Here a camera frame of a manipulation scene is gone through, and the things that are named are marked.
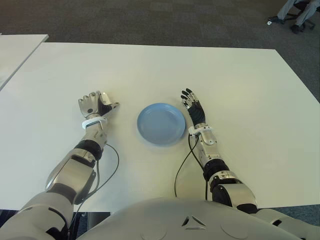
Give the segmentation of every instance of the wire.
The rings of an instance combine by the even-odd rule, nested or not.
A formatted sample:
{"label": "wire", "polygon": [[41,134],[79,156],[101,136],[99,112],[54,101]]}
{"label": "wire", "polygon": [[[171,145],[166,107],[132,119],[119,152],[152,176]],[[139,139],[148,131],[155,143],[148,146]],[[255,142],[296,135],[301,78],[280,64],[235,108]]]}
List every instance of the wire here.
{"label": "wire", "polygon": [[200,161],[198,160],[198,158],[196,157],[195,153],[194,153],[194,148],[191,148],[191,144],[190,144],[190,134],[188,136],[188,144],[189,144],[189,149],[194,157],[194,159],[197,161],[197,163],[199,164],[200,168],[203,170],[204,167],[201,165]]}
{"label": "wire", "polygon": [[208,181],[205,181],[205,200],[208,200]]}
{"label": "wire", "polygon": [[119,163],[120,163],[119,154],[118,154],[117,150],[116,150],[113,146],[111,146],[111,145],[109,145],[109,144],[106,144],[106,145],[109,146],[110,148],[112,148],[112,149],[114,150],[114,152],[116,153],[116,157],[117,157],[117,165],[116,165],[116,168],[115,168],[115,170],[113,171],[113,173],[111,174],[111,176],[110,176],[106,181],[104,181],[104,183],[103,183],[101,186],[99,186],[99,183],[100,183],[99,160],[96,161],[97,181],[96,181],[95,188],[94,188],[94,190],[93,190],[92,192],[90,192],[90,193],[86,196],[86,198],[83,200],[83,202],[82,202],[82,203],[80,204],[80,206],[78,207],[78,209],[77,209],[74,217],[73,217],[72,220],[71,220],[71,224],[70,224],[69,231],[70,231],[71,228],[72,228],[72,230],[74,229],[75,225],[73,225],[73,223],[74,223],[74,221],[75,221],[75,219],[76,219],[76,217],[77,217],[77,214],[78,214],[80,208],[81,208],[82,205],[85,203],[85,201],[86,201],[88,198],[90,198],[93,194],[95,194],[97,191],[99,191],[99,189],[101,189],[101,188],[115,175],[116,171],[118,170]]}
{"label": "wire", "polygon": [[175,179],[174,179],[174,195],[175,195],[176,197],[177,197],[176,183],[177,183],[178,174],[179,174],[182,166],[185,164],[185,161],[187,160],[187,158],[189,157],[189,155],[193,152],[194,148],[197,146],[197,143],[198,143],[198,141],[199,141],[199,137],[196,136],[197,138],[196,138],[195,144],[194,144],[194,146],[191,148],[191,145],[190,145],[190,136],[191,136],[191,135],[189,134],[189,136],[188,136],[188,142],[189,142],[189,146],[190,146],[190,152],[187,154],[187,156],[184,158],[183,162],[181,163],[178,171],[176,172]]}

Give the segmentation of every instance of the person's leg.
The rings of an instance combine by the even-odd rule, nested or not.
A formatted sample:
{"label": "person's leg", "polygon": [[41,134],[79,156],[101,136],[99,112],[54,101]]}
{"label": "person's leg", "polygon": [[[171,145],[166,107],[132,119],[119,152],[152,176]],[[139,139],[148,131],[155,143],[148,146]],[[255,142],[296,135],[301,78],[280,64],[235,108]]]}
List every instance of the person's leg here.
{"label": "person's leg", "polygon": [[302,1],[303,0],[288,0],[278,12],[277,14],[278,19],[280,20],[285,19],[285,17],[287,16],[287,13],[293,7],[293,5]]}
{"label": "person's leg", "polygon": [[301,26],[305,20],[315,14],[317,7],[320,7],[320,0],[311,0],[304,9],[303,13],[301,13],[301,15],[296,19],[295,25]]}

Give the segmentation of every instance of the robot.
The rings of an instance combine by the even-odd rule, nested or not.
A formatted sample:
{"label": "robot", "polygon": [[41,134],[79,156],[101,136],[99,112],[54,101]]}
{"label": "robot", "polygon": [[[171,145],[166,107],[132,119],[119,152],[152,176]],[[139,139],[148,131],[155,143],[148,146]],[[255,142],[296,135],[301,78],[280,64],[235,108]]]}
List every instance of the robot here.
{"label": "robot", "polygon": [[[190,90],[181,101],[193,126],[193,138],[203,177],[212,200],[157,198],[137,203],[108,217],[80,240],[319,240],[320,227],[291,218],[272,209],[258,209],[251,190],[230,171],[218,151],[213,129]],[[1,240],[67,240],[74,205],[89,192],[104,147],[107,144],[108,113],[119,106],[107,94],[91,92],[78,100],[85,117],[84,137],[55,167],[45,191],[34,196],[0,228]]]}

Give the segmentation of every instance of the blue plate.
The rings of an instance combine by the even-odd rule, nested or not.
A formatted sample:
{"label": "blue plate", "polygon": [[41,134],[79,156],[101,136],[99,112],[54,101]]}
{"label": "blue plate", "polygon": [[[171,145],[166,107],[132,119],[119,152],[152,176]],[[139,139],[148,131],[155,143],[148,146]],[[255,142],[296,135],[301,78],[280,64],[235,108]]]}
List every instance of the blue plate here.
{"label": "blue plate", "polygon": [[143,109],[137,127],[144,139],[157,145],[172,145],[184,134],[186,122],[177,108],[166,103],[155,103]]}

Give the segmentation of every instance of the white desk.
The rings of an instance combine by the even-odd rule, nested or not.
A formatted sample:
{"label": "white desk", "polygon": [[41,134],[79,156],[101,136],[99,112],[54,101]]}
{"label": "white desk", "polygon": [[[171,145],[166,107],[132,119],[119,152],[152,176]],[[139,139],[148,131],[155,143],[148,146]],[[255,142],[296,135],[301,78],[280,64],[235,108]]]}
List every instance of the white desk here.
{"label": "white desk", "polygon": [[[120,166],[81,211],[114,212],[173,197],[187,134],[172,147],[155,147],[136,122],[144,107],[163,102],[180,109],[189,127],[180,102],[186,87],[260,208],[320,203],[319,103],[275,50],[42,43],[0,92],[0,209],[19,209],[44,190],[51,170],[84,134],[78,98],[96,90],[120,102],[108,123]],[[103,182],[116,166],[112,150],[105,149],[100,166]],[[190,158],[178,196],[204,199],[204,190]]]}
{"label": "white desk", "polygon": [[33,51],[48,38],[39,35],[0,34],[0,90],[16,73]]}

